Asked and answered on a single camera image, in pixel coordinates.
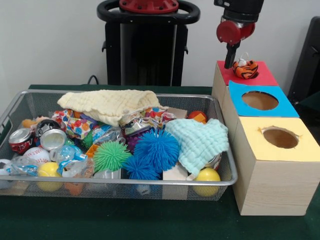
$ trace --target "cardboard hole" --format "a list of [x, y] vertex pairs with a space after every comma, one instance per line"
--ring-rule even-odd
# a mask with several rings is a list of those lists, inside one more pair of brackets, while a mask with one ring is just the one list
[[263, 136], [272, 145], [283, 149], [292, 149], [297, 146], [299, 142], [293, 132], [280, 127], [267, 128], [263, 131]]
[[242, 100], [250, 107], [264, 111], [275, 109], [279, 104], [274, 96], [263, 91], [249, 91], [242, 95]]

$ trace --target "black cable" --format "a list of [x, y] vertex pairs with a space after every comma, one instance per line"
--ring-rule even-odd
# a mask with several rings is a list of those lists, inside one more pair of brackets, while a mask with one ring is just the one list
[[96, 75], [92, 75], [91, 77], [89, 77], [89, 80], [88, 80], [87, 84], [90, 84], [92, 79], [95, 79], [96, 84], [99, 85], [99, 80], [96, 77]]

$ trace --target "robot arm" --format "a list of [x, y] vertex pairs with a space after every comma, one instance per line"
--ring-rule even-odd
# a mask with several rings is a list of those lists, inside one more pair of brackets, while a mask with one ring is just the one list
[[216, 35], [221, 43], [227, 43], [224, 67], [232, 67], [241, 40], [255, 30], [264, 0], [214, 0], [214, 5], [224, 8]]

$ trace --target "cream towel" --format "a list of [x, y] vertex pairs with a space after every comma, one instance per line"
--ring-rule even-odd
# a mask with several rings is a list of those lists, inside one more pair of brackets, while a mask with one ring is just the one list
[[68, 92], [57, 103], [64, 109], [84, 113], [112, 126], [118, 126], [118, 121], [127, 113], [148, 108], [168, 109], [160, 105], [153, 91], [138, 90]]

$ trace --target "light blue towel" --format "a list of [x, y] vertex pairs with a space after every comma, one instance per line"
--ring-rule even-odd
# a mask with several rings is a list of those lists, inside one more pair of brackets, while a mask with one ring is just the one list
[[193, 119], [176, 119], [169, 121], [165, 130], [177, 139], [179, 162], [194, 176], [198, 176], [214, 156], [229, 148], [228, 128], [216, 119], [210, 119], [207, 124]]

